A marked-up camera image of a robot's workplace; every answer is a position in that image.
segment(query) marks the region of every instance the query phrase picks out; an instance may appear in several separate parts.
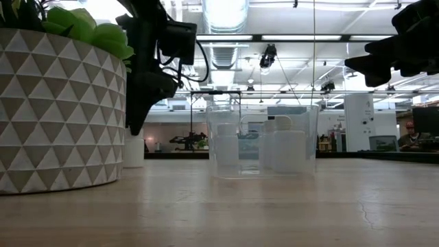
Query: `table surface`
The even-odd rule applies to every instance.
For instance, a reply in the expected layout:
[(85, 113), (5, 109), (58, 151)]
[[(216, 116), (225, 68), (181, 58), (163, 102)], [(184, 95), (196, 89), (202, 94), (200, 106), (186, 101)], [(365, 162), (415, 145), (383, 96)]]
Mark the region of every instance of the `table surface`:
[(146, 161), (100, 187), (0, 197), (0, 246), (439, 246), (439, 167), (322, 159), (315, 178)]

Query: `white geometric planter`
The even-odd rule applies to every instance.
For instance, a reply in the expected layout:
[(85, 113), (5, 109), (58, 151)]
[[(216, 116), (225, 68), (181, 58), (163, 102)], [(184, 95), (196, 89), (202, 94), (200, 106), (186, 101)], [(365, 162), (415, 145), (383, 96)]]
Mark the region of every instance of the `white geometric planter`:
[(61, 36), (0, 28), (0, 194), (120, 178), (126, 68)]

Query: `red cap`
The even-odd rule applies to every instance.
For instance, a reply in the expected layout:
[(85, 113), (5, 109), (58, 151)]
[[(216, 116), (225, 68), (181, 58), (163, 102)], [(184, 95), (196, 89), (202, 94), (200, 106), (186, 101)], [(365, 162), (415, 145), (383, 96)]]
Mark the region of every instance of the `red cap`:
[(412, 121), (408, 121), (408, 122), (405, 124), (405, 127), (406, 127), (406, 128), (414, 128), (414, 124), (413, 124)]

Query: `clear plastic container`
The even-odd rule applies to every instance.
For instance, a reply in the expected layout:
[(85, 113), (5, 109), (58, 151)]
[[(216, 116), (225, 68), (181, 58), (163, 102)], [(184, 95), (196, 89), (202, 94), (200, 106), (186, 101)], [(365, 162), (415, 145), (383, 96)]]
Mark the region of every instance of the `clear plastic container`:
[[(219, 178), (271, 178), (275, 176), (313, 175), (316, 168), (316, 141), (318, 106), (262, 106), (262, 105), (218, 105), (207, 108), (209, 128), (209, 160), (212, 176)], [(288, 116), (292, 130), (303, 131), (306, 135), (306, 169), (301, 173), (276, 173), (263, 168), (259, 162), (260, 134), (263, 122), (276, 116)], [(218, 164), (218, 126), (236, 126), (239, 159), (237, 164)]]

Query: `bottle cap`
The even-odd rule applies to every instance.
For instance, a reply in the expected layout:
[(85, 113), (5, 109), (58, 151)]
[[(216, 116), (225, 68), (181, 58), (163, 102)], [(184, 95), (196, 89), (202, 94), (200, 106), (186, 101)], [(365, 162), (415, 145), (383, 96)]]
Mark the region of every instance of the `bottle cap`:
[(218, 125), (218, 135), (230, 136), (236, 135), (237, 126), (232, 123), (221, 123)]
[(276, 116), (274, 118), (274, 121), (276, 122), (276, 129), (277, 130), (290, 130), (292, 121), (287, 116)]
[(276, 130), (276, 122), (274, 120), (264, 121), (263, 128), (265, 130), (265, 133), (273, 132)]

